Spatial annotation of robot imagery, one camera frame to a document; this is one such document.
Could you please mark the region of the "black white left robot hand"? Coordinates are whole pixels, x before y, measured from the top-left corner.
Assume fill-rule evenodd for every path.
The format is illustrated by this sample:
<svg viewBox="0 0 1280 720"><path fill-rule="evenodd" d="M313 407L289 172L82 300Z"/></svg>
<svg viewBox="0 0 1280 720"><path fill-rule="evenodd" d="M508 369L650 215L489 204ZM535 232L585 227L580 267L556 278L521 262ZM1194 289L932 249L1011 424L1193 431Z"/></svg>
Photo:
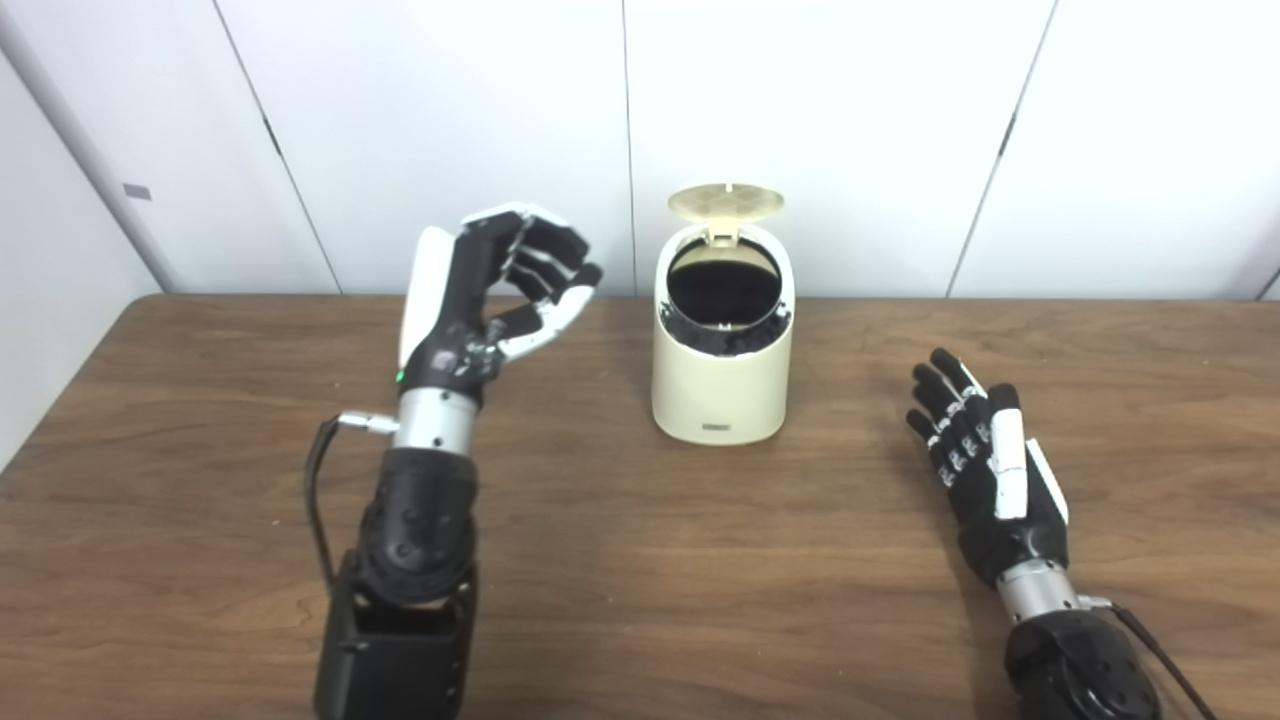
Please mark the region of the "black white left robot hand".
<svg viewBox="0 0 1280 720"><path fill-rule="evenodd" d="M500 369L559 337L603 270L553 213L508 202L452 234L426 228L413 255L399 333L399 395L438 388L481 401Z"/></svg>

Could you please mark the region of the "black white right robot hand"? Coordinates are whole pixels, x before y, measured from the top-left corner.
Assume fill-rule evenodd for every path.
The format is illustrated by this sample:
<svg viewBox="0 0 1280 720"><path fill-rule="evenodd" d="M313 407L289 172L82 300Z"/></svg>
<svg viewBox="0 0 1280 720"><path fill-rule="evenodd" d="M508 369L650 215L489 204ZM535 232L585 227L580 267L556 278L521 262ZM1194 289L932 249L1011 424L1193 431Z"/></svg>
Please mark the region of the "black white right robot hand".
<svg viewBox="0 0 1280 720"><path fill-rule="evenodd" d="M983 386L946 348L934 348L911 377L916 405L906 424L946 491L966 565L987 585L1024 562L1068 569L1069 506L1027 433L1016 387Z"/></svg>

